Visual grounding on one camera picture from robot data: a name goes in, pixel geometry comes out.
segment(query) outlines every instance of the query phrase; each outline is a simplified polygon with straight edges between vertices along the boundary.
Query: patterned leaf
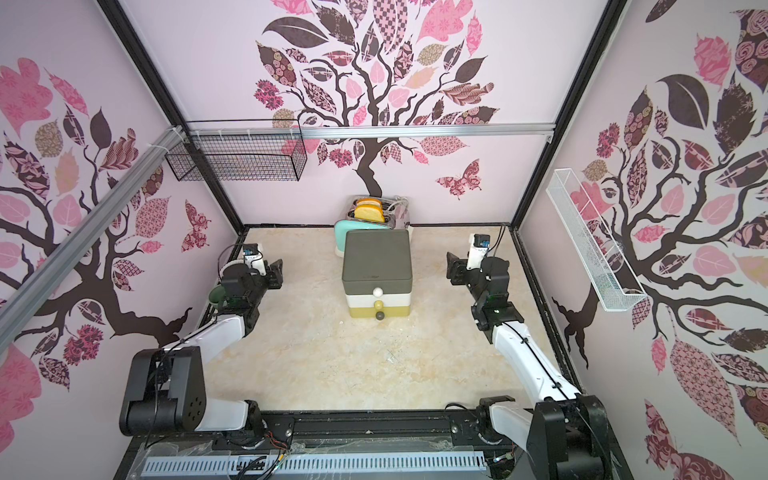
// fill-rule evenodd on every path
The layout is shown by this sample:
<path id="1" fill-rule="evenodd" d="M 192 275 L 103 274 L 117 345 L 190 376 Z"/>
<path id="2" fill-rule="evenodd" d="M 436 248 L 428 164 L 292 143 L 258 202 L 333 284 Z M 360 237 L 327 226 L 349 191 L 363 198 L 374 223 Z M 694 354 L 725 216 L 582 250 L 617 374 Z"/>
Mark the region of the patterned leaf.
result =
<path id="1" fill-rule="evenodd" d="M 458 57 L 462 54 L 462 48 L 464 48 L 464 42 L 456 45 L 453 48 L 449 48 L 445 53 L 445 57 L 442 59 L 442 67 L 445 71 L 450 71 L 454 65 L 458 62 Z"/>
<path id="2" fill-rule="evenodd" d="M 667 347 L 664 346 L 664 338 L 658 336 L 650 345 L 650 357 L 654 361 L 656 370 L 661 373 L 667 366 Z"/>
<path id="3" fill-rule="evenodd" d="M 717 225 L 724 222 L 733 210 L 735 194 L 723 195 L 708 201 L 701 209 L 701 216 L 709 225 Z"/>
<path id="4" fill-rule="evenodd" d="M 444 108 L 445 102 L 443 102 L 442 98 L 435 102 L 435 106 L 432 107 L 432 121 L 436 121 L 438 118 L 440 118 Z"/>
<path id="5" fill-rule="evenodd" d="M 368 11 L 368 0 L 346 0 L 346 7 L 355 21 L 355 26 L 359 27 Z"/>
<path id="6" fill-rule="evenodd" d="M 141 268 L 136 266 L 135 263 L 125 259 L 116 261 L 114 267 L 122 273 L 125 273 L 127 276 L 137 276 L 139 273 L 144 272 Z"/>
<path id="7" fill-rule="evenodd" d="M 650 314 L 650 299 L 646 296 L 632 307 L 632 329 L 648 318 Z"/>
<path id="8" fill-rule="evenodd" d="M 406 82 L 406 87 L 411 90 L 419 90 L 424 85 L 428 84 L 432 80 L 432 76 L 435 74 L 435 69 L 432 67 L 422 68 L 417 71 Z"/>
<path id="9" fill-rule="evenodd" d="M 645 19 L 645 22 L 652 22 L 653 20 L 658 19 L 660 16 L 667 13 L 667 10 L 672 8 L 672 5 L 677 0 L 659 0 L 656 2 L 656 5 L 650 10 L 650 13 L 648 14 L 647 18 Z"/>
<path id="10" fill-rule="evenodd" d="M 373 31 L 373 22 L 368 27 L 368 31 L 362 37 L 362 44 L 360 44 L 360 57 L 363 63 L 371 61 L 376 57 L 379 52 L 379 37 Z"/>
<path id="11" fill-rule="evenodd" d="M 768 257 L 736 257 L 734 255 L 733 258 L 739 263 L 739 268 L 746 278 L 768 287 Z"/>
<path id="12" fill-rule="evenodd" d="M 685 314 L 685 318 L 694 325 L 710 330 L 733 330 L 723 325 L 714 313 L 704 308 L 694 308 Z"/>
<path id="13" fill-rule="evenodd" d="M 458 137 L 427 137 L 419 142 L 425 153 L 442 157 L 466 147 Z"/>
<path id="14" fill-rule="evenodd" d="M 80 122 L 69 107 L 67 107 L 67 114 L 64 116 L 62 124 L 64 125 L 64 132 L 67 136 L 76 144 L 84 147 L 85 135 L 83 134 L 83 127 L 80 126 Z"/>
<path id="15" fill-rule="evenodd" d="M 120 290 L 126 292 L 134 291 L 134 289 L 131 288 L 131 283 L 128 282 L 128 277 L 118 272 L 117 270 L 112 270 L 112 283 L 114 283 L 114 285 Z"/>
<path id="16" fill-rule="evenodd" d="M 435 63 L 445 47 L 448 45 L 440 45 L 439 43 L 433 43 L 427 45 L 419 52 L 419 57 L 416 59 L 418 63 L 428 67 Z"/>
<path id="17" fill-rule="evenodd" d="M 101 109 L 91 119 L 91 138 L 97 147 L 104 149 L 112 143 L 112 131 Z"/>
<path id="18" fill-rule="evenodd" d="M 331 70 L 324 67 L 305 68 L 304 71 L 312 75 L 317 81 L 328 81 L 333 76 Z"/>
<path id="19" fill-rule="evenodd" d="M 120 140 L 112 142 L 107 154 L 104 156 L 104 160 L 101 162 L 101 166 L 98 168 L 102 170 L 127 170 L 131 168 L 131 165 L 139 155 L 139 150 L 134 147 L 136 142 L 136 132 L 133 128 L 128 128 L 126 138 L 120 137 Z"/>
<path id="20" fill-rule="evenodd" d="M 759 386 L 734 385 L 736 397 L 741 403 L 746 416 L 752 420 L 757 430 L 768 439 L 768 413 L 766 413 L 766 404 L 768 403 L 768 389 Z"/>
<path id="21" fill-rule="evenodd" d="M 104 325 L 104 319 L 101 317 L 101 305 L 93 300 L 83 300 L 78 303 L 78 310 L 83 314 L 86 320 L 93 323 Z"/>
<path id="22" fill-rule="evenodd" d="M 64 141 L 61 139 L 61 131 L 56 121 L 43 124 L 38 128 L 35 133 L 35 146 L 43 158 L 57 157 L 61 153 Z"/>
<path id="23" fill-rule="evenodd" d="M 318 5 L 315 5 L 315 8 L 317 9 L 317 17 L 320 19 L 320 23 L 323 24 L 323 27 L 328 29 L 328 32 L 332 37 L 342 43 L 354 46 L 355 28 L 352 26 L 352 23 L 341 14 L 341 12 L 334 8 Z"/>
<path id="24" fill-rule="evenodd" d="M 51 383 L 67 387 L 69 391 L 69 367 L 67 364 L 57 359 L 40 357 L 38 362 L 40 375 Z"/>
<path id="25" fill-rule="evenodd" d="M 482 96 L 493 90 L 493 84 L 488 83 L 483 88 L 480 88 L 480 84 L 464 83 L 456 85 L 452 88 L 441 90 L 440 92 L 450 98 L 455 104 L 478 104 L 482 100 Z"/>
<path id="26" fill-rule="evenodd" d="M 323 142 L 317 148 L 317 160 L 319 161 L 318 165 L 322 165 L 327 158 L 328 158 L 328 146 L 326 142 Z"/>
<path id="27" fill-rule="evenodd" d="M 755 352 L 768 346 L 768 331 L 738 329 L 721 340 L 740 352 Z"/>
<path id="28" fill-rule="evenodd" d="M 301 77 L 301 83 L 304 85 L 304 90 L 306 90 L 306 94 L 312 103 L 322 110 L 329 111 L 332 114 L 336 113 L 336 104 L 325 90 L 315 84 L 309 83 L 304 77 Z"/>
<path id="29" fill-rule="evenodd" d="M 40 343 L 38 343 L 35 349 L 32 350 L 30 357 L 33 357 L 38 353 L 50 353 L 58 343 L 56 340 L 58 340 L 58 331 L 54 330 L 40 340 Z"/>
<path id="30" fill-rule="evenodd" d="M 766 170 L 768 150 L 761 150 L 733 162 L 715 181 L 724 187 L 746 187 L 760 180 Z"/>
<path id="31" fill-rule="evenodd" d="M 692 141 L 683 140 L 685 143 L 685 164 L 693 170 L 706 170 L 712 168 L 715 163 L 710 157 L 710 152 L 699 144 Z"/>
<path id="32" fill-rule="evenodd" d="M 627 178 L 627 192 L 632 207 L 640 203 L 648 185 L 648 166 L 645 162 L 645 146 L 637 152 L 632 165 L 629 167 Z"/>
<path id="33" fill-rule="evenodd" d="M 72 154 L 71 148 L 69 152 L 65 152 L 58 159 L 58 166 L 54 170 L 54 178 L 56 179 L 59 195 L 72 191 L 78 185 L 80 167 Z"/>
<path id="34" fill-rule="evenodd" d="M 258 41 L 256 45 L 259 48 L 261 63 L 272 79 L 287 87 L 296 87 L 296 71 L 288 57 L 277 48 L 265 47 Z"/>
<path id="35" fill-rule="evenodd" d="M 740 379 L 751 382 L 768 383 L 768 372 L 752 359 L 733 353 L 712 355 L 723 370 Z"/>
<path id="36" fill-rule="evenodd" d="M 413 65 L 413 47 L 411 46 L 411 42 L 407 41 L 400 46 L 400 50 L 397 52 L 397 57 L 395 57 L 395 66 L 393 67 L 395 83 L 401 81 L 408 75 L 408 72 L 411 70 L 411 65 Z"/>
<path id="37" fill-rule="evenodd" d="M 741 145 L 750 134 L 754 116 L 752 94 L 746 93 L 741 85 L 733 83 L 732 80 L 717 103 L 717 119 L 713 122 L 715 138 L 726 155 Z"/>
<path id="38" fill-rule="evenodd" d="M 590 162 L 590 164 L 581 172 L 590 182 L 597 182 L 602 180 L 608 173 L 608 166 L 606 165 L 605 160 L 597 159 Z"/>
<path id="39" fill-rule="evenodd" d="M 299 48 L 312 48 L 328 42 L 328 37 L 322 30 L 299 17 L 278 18 L 267 25 L 263 33 L 268 31 L 274 31 L 291 45 Z"/>
<path id="40" fill-rule="evenodd" d="M 456 71 L 455 80 L 460 83 L 472 80 L 480 71 L 480 67 L 482 66 L 482 62 L 484 60 L 485 57 L 473 58 L 472 60 L 465 61 Z"/>
<path id="41" fill-rule="evenodd" d="M 35 156 L 11 142 L 5 135 L 5 158 L 11 164 L 16 177 L 38 197 L 45 200 L 51 179 L 45 173 L 45 169 Z"/>
<path id="42" fill-rule="evenodd" d="M 323 57 L 328 57 L 330 61 L 340 67 L 346 67 L 352 63 L 352 59 L 354 58 L 351 53 L 348 53 L 344 50 L 331 51 L 324 54 Z"/>
<path id="43" fill-rule="evenodd" d="M 736 437 L 733 397 L 725 379 L 707 354 L 676 338 L 670 364 L 683 391 L 700 409 Z"/>
<path id="44" fill-rule="evenodd" d="M 650 101 L 647 90 L 644 89 L 643 93 L 632 104 L 627 116 L 627 123 L 624 125 L 624 143 L 627 144 L 630 152 L 643 140 L 653 112 L 654 104 Z"/>
<path id="45" fill-rule="evenodd" d="M 667 170 L 672 168 L 674 163 L 672 161 L 672 154 L 670 154 L 670 151 L 664 145 L 658 144 L 655 141 L 650 141 L 650 144 L 654 148 L 654 152 L 650 157 L 650 161 L 653 162 L 654 167 L 658 168 L 659 170 Z"/>
<path id="46" fill-rule="evenodd" d="M 297 49 L 297 48 L 286 48 L 286 53 L 289 57 L 291 57 L 293 60 L 298 61 L 299 63 L 309 63 L 310 61 L 306 58 L 306 55 L 304 53 Z"/>
<path id="47" fill-rule="evenodd" d="M 481 40 L 482 25 L 480 25 L 478 16 L 475 14 L 472 16 L 472 20 L 469 21 L 469 26 L 467 27 L 467 50 L 469 50 L 470 57 L 480 48 Z"/>
<path id="48" fill-rule="evenodd" d="M 704 128 L 710 117 L 710 99 L 707 90 L 690 75 L 670 75 L 661 80 L 670 90 L 670 115 L 677 123 L 688 127 Z"/>
<path id="49" fill-rule="evenodd" d="M 684 256 L 670 253 L 659 262 L 659 273 L 661 275 L 666 275 L 668 273 L 675 272 L 677 269 L 683 266 L 683 264 L 686 263 L 689 258 L 690 254 Z"/>
<path id="50" fill-rule="evenodd" d="M 728 239 L 740 247 L 768 248 L 768 214 L 761 214 L 747 222 Z"/>

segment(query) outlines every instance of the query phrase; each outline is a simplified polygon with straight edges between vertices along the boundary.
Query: white cable tray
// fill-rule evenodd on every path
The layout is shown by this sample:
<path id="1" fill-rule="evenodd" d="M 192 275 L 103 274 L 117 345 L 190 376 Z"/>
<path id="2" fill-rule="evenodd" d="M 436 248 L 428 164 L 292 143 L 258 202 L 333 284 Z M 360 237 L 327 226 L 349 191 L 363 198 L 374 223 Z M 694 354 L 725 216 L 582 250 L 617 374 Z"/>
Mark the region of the white cable tray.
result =
<path id="1" fill-rule="evenodd" d="M 571 194 L 578 191 L 582 192 L 588 200 L 581 210 L 576 207 L 571 199 Z M 584 264 L 584 269 L 587 271 L 587 275 L 594 286 L 595 292 L 598 294 L 603 308 L 607 312 L 624 312 L 645 298 L 647 294 L 632 267 L 627 263 L 619 243 L 614 239 L 613 231 L 603 217 L 599 215 L 597 208 L 592 203 L 592 199 L 581 186 L 576 173 L 571 168 L 558 168 L 555 170 L 547 186 L 547 195 L 552 200 L 554 208 L 560 215 L 560 219 L 563 220 L 568 235 L 573 240 L 576 251 L 581 258 L 581 262 Z M 582 216 L 584 212 L 590 212 L 589 209 L 594 211 L 590 217 L 595 216 L 595 220 L 603 223 L 603 235 L 605 236 L 607 233 L 609 238 L 609 241 L 604 244 L 605 253 L 601 250 Z M 631 286 L 632 293 L 625 292 L 627 286 L 622 286 L 619 283 L 616 274 L 611 269 L 609 259 L 616 263 L 617 255 L 621 256 L 622 264 L 630 270 L 636 283 L 636 285 Z"/>

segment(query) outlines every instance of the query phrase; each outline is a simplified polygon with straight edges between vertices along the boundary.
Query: tree mural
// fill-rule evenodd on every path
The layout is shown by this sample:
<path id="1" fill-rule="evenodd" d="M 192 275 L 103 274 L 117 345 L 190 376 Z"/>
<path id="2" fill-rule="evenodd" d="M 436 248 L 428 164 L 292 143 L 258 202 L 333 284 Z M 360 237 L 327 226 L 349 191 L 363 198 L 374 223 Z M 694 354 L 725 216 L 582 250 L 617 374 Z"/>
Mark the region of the tree mural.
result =
<path id="1" fill-rule="evenodd" d="M 584 192 L 589 195 L 597 213 L 586 209 L 582 216 L 598 245 L 606 252 L 612 232 L 641 279 L 648 298 L 632 309 L 632 325 L 653 322 L 650 360 L 658 372 L 670 364 L 691 400 L 738 439 L 735 391 L 768 439 L 766 389 L 748 384 L 768 382 L 768 372 L 743 355 L 765 349 L 768 330 L 742 327 L 738 316 L 724 322 L 710 310 L 768 314 L 764 294 L 751 298 L 739 290 L 768 287 L 768 214 L 745 214 L 764 210 L 768 201 L 768 149 L 762 141 L 768 125 L 760 123 L 764 116 L 753 98 L 758 95 L 763 107 L 768 103 L 768 12 L 734 14 L 741 22 L 737 48 L 721 38 L 698 38 L 694 52 L 697 74 L 717 89 L 687 74 L 669 75 L 659 80 L 669 92 L 666 110 L 654 106 L 647 90 L 640 93 L 623 136 L 618 124 L 600 132 L 600 158 L 583 170 L 584 191 L 571 199 L 579 205 Z M 629 285 L 621 255 L 608 261 L 620 283 Z M 558 308 L 569 327 L 582 326 L 576 340 L 586 360 L 583 326 L 597 308 L 594 287 L 580 312 L 559 303 Z M 567 338 L 571 334 L 566 328 Z M 704 352 L 686 337 L 716 348 Z M 721 353 L 721 347 L 734 352 Z M 652 447 L 658 445 L 648 444 L 654 457 Z"/>
<path id="2" fill-rule="evenodd" d="M 3 163 L 6 171 L 11 169 L 12 176 L 6 175 L 8 181 L 0 185 L 0 229 L 5 231 L 0 242 L 0 282 L 13 289 L 18 289 L 66 234 L 98 205 L 99 193 L 103 195 L 104 190 L 117 184 L 109 172 L 127 170 L 138 155 L 135 132 L 128 128 L 124 137 L 113 141 L 101 110 L 90 117 L 86 133 L 81 124 L 81 119 L 88 119 L 85 100 L 71 84 L 50 73 L 51 85 L 63 100 L 66 115 L 61 120 L 48 120 L 51 113 L 46 107 L 54 95 L 39 84 L 38 66 L 32 60 L 20 58 L 18 70 L 17 73 L 12 68 L 0 67 L 0 110 L 14 128 L 15 132 L 10 134 L 21 138 L 24 123 L 45 123 L 38 126 L 33 141 L 16 141 L 5 132 Z M 130 277 L 144 272 L 132 259 L 156 253 L 162 247 L 152 240 L 160 233 L 167 216 L 169 198 L 154 197 L 162 182 L 160 167 L 75 265 L 77 283 L 67 291 L 54 292 L 45 301 L 36 316 L 52 316 L 51 322 L 27 328 L 16 337 L 18 340 L 27 335 L 40 336 L 31 357 L 39 357 L 40 375 L 49 382 L 69 389 L 69 369 L 96 357 L 104 341 L 106 324 L 115 336 L 140 333 L 153 336 L 161 346 L 178 340 L 177 333 L 190 309 L 165 323 L 156 316 L 124 312 L 118 295 L 118 290 L 132 291 Z M 205 244 L 201 231 L 207 228 L 208 220 L 195 210 L 190 212 L 189 203 L 187 216 L 194 235 L 187 235 L 182 250 Z M 68 325 L 75 311 L 85 320 L 78 328 Z M 63 349 L 55 353 L 60 344 Z"/>
<path id="3" fill-rule="evenodd" d="M 456 5 L 453 0 L 409 1 L 419 4 L 418 8 L 406 0 L 372 0 L 370 8 L 369 0 L 318 0 L 311 3 L 314 9 L 306 0 L 272 0 L 290 14 L 311 15 L 313 20 L 290 16 L 268 24 L 263 41 L 271 41 L 267 33 L 273 32 L 291 48 L 281 50 L 257 42 L 266 72 L 279 85 L 259 80 L 254 97 L 275 110 L 274 125 L 290 126 L 285 120 L 290 118 L 299 118 L 305 125 L 337 127 L 490 121 L 497 108 L 474 106 L 448 111 L 477 105 L 493 90 L 492 83 L 483 87 L 472 83 L 485 60 L 473 58 L 482 40 L 477 16 L 468 20 L 466 29 L 463 20 L 472 9 L 472 0 L 460 0 Z M 412 27 L 422 11 L 425 15 L 417 32 Z M 461 38 L 452 40 L 457 34 Z M 428 38 L 437 42 L 427 44 Z M 414 55 L 416 45 L 423 46 Z M 281 108 L 294 97 L 299 110 Z M 428 164 L 430 156 L 440 157 L 466 147 L 457 137 L 420 141 L 345 138 L 307 140 L 305 145 L 308 153 L 317 152 L 320 164 L 330 160 L 343 168 L 356 162 L 358 176 L 374 197 L 382 196 L 372 169 L 377 158 L 384 165 L 387 161 L 402 163 L 404 156 Z M 284 150 L 290 153 L 294 146 L 287 142 Z M 479 188 L 479 166 L 477 162 L 473 165 L 461 177 L 436 181 L 458 198 Z"/>

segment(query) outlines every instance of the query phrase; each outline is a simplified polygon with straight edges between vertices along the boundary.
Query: dark brown leaf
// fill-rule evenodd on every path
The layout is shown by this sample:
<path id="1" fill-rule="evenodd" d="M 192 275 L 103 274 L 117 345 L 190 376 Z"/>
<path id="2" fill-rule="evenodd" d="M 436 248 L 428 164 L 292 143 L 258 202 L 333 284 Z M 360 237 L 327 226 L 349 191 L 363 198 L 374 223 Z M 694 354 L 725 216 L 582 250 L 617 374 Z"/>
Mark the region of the dark brown leaf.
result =
<path id="1" fill-rule="evenodd" d="M 483 60 L 485 60 L 485 57 L 473 58 L 472 60 L 465 61 L 456 71 L 455 80 L 458 83 L 465 83 L 472 80 L 480 71 Z"/>
<path id="2" fill-rule="evenodd" d="M 740 352 L 755 352 L 768 346 L 768 331 L 738 329 L 722 340 Z"/>
<path id="3" fill-rule="evenodd" d="M 323 24 L 323 27 L 328 29 L 328 32 L 332 37 L 342 43 L 354 46 L 355 29 L 341 12 L 334 8 L 318 5 L 315 5 L 315 8 L 317 9 L 317 17 L 320 19 L 320 23 Z"/>
<path id="4" fill-rule="evenodd" d="M 650 161 L 653 162 L 654 167 L 658 168 L 659 170 L 667 170 L 672 168 L 674 162 L 672 161 L 672 154 L 670 151 L 664 145 L 655 141 L 651 140 L 650 144 L 654 148 L 654 152 L 650 156 Z"/>
<path id="5" fill-rule="evenodd" d="M 700 81 L 682 74 L 670 75 L 659 81 L 669 87 L 669 110 L 672 118 L 688 127 L 703 129 L 707 126 L 710 99 Z"/>
<path id="6" fill-rule="evenodd" d="M 754 116 L 752 94 L 746 93 L 741 85 L 731 80 L 717 103 L 717 119 L 713 122 L 715 138 L 726 155 L 750 134 Z"/>
<path id="7" fill-rule="evenodd" d="M 754 360 L 736 353 L 712 355 L 723 370 L 740 379 L 768 383 L 768 372 Z"/>
<path id="8" fill-rule="evenodd" d="M 668 273 L 672 273 L 679 269 L 681 266 L 683 266 L 683 263 L 685 263 L 690 258 L 689 255 L 674 255 L 673 253 L 667 255 L 663 259 L 661 259 L 661 262 L 659 262 L 659 273 L 661 275 L 666 275 Z"/>

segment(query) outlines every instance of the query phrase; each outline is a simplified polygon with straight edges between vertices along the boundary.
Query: pink leaf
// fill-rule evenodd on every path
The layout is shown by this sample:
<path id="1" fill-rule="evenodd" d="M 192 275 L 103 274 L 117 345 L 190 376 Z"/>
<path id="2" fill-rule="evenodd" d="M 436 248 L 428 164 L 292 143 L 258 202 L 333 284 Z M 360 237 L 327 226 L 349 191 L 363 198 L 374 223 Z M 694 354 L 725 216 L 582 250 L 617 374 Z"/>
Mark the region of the pink leaf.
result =
<path id="1" fill-rule="evenodd" d="M 407 88 L 396 88 L 389 92 L 389 104 L 395 109 L 400 108 L 406 104 L 410 94 L 411 92 Z"/>
<path id="2" fill-rule="evenodd" d="M 22 249 L 15 243 L 0 242 L 0 268 L 11 268 L 22 256 Z"/>
<path id="3" fill-rule="evenodd" d="M 416 159 L 417 162 L 420 164 L 429 165 L 429 159 L 426 155 L 424 155 L 422 152 L 418 150 L 413 151 L 413 157 Z"/>
<path id="4" fill-rule="evenodd" d="M 704 276 L 723 276 L 736 271 L 736 265 L 716 247 L 705 245 L 696 250 L 694 270 Z"/>
<path id="5" fill-rule="evenodd" d="M 80 95 L 68 81 L 60 79 L 48 70 L 45 72 L 48 73 L 53 88 L 55 88 L 61 97 L 64 98 L 64 101 L 70 104 L 75 110 L 88 115 L 88 107 L 85 106 L 85 100 L 83 100 L 82 95 Z"/>
<path id="6" fill-rule="evenodd" d="M 360 84 L 351 78 L 346 79 L 346 96 L 353 100 L 357 100 L 362 96 Z"/>
<path id="7" fill-rule="evenodd" d="M 642 243 L 653 243 L 659 240 L 667 229 L 661 225 L 648 225 L 639 229 L 632 237 L 637 238 Z"/>
<path id="8" fill-rule="evenodd" d="M 59 225 L 66 227 L 76 227 L 83 220 L 83 214 L 80 211 L 78 201 L 72 195 L 67 195 L 56 204 L 53 209 L 53 219 Z"/>
<path id="9" fill-rule="evenodd" d="M 481 40 L 482 40 L 482 25 L 480 25 L 478 16 L 477 14 L 475 14 L 472 16 L 472 20 L 469 21 L 469 26 L 467 27 L 467 49 L 469 50 L 470 57 L 480 47 Z"/>
<path id="10" fill-rule="evenodd" d="M 659 335 L 650 345 L 650 357 L 654 360 L 656 370 L 661 373 L 667 366 L 667 347 L 664 346 L 664 339 Z"/>
<path id="11" fill-rule="evenodd" d="M 360 108 L 357 109 L 355 112 L 355 117 L 353 118 L 352 125 L 354 127 L 357 127 L 358 125 L 362 125 L 364 121 L 366 121 L 366 117 L 368 116 L 368 105 L 360 105 Z"/>
<path id="12" fill-rule="evenodd" d="M 661 199 L 661 210 L 671 215 L 677 215 L 683 209 L 684 200 L 683 186 L 677 185 Z"/>
<path id="13" fill-rule="evenodd" d="M 371 68 L 370 73 L 371 81 L 375 84 L 380 84 L 384 80 L 386 80 L 386 73 L 384 72 L 384 67 L 379 62 L 376 62 L 373 64 L 373 67 Z"/>
<path id="14" fill-rule="evenodd" d="M 28 58 L 19 58 L 18 71 L 0 66 L 0 111 L 8 119 L 16 134 L 21 136 L 22 125 L 30 120 L 44 120 L 51 116 L 46 110 L 53 94 L 42 85 L 40 69 Z"/>
<path id="15" fill-rule="evenodd" d="M 9 222 L 18 223 L 29 217 L 31 211 L 23 201 L 11 195 L 0 194 L 0 215 Z"/>
<path id="16" fill-rule="evenodd" d="M 149 240 L 148 242 L 144 242 L 141 245 L 139 245 L 139 248 L 144 253 L 155 253 L 162 246 L 163 246 L 163 244 L 160 243 L 160 242 L 157 242 L 155 240 Z"/>
<path id="17" fill-rule="evenodd" d="M 710 225 L 724 222 L 733 210 L 736 194 L 723 195 L 707 202 L 701 210 L 701 216 Z"/>

